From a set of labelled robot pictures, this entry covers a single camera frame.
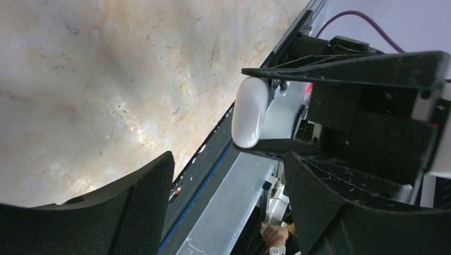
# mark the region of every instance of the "blue line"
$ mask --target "blue line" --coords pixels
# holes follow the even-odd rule
[[[188,204],[187,208],[183,211],[182,215],[180,216],[179,220],[176,222],[176,224],[174,225],[174,227],[171,229],[171,231],[169,231],[169,234],[166,236],[166,238],[164,239],[163,243],[161,244],[160,248],[158,249],[158,254],[161,254],[161,252],[163,251],[163,249],[166,247],[166,245],[168,244],[169,240],[171,239],[172,235],[174,234],[174,232],[177,230],[177,228],[179,227],[180,223],[183,221],[183,219],[186,217],[186,215],[188,214],[189,210],[191,209],[191,207],[193,206],[193,204],[196,202],[196,200],[199,198],[200,194],[202,193],[202,191],[204,190],[205,186],[207,186],[207,183],[209,182],[209,180],[213,177],[213,174],[216,172],[219,164],[221,163],[221,161],[224,159],[224,157],[226,156],[227,152],[230,150],[230,147],[232,146],[232,141],[229,142],[229,145],[227,146],[227,148],[224,150],[224,152],[222,153],[221,157],[219,158],[218,162],[216,162],[216,165],[214,165],[213,169],[211,170],[211,172],[208,174],[207,178],[204,180],[204,182],[202,183],[201,187],[199,188],[199,190],[196,192],[196,194],[194,195],[193,199],[191,200],[191,202]]]

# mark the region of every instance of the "white oval object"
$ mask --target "white oval object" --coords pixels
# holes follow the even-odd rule
[[[266,83],[259,78],[246,78],[238,89],[233,107],[232,139],[237,146],[247,149],[257,144],[267,106]]]

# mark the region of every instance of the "gray metal panel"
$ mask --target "gray metal panel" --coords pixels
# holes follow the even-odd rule
[[[229,254],[274,163],[240,153],[177,254]]]

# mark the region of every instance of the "red light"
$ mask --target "red light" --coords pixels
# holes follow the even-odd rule
[[[307,93],[311,94],[312,90],[313,90],[313,83],[310,82],[307,87]]]

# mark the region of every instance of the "black sleeve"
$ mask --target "black sleeve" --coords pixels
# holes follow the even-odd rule
[[[299,252],[299,244],[297,243],[297,237],[288,232],[288,238],[285,242],[285,254],[294,255]]]

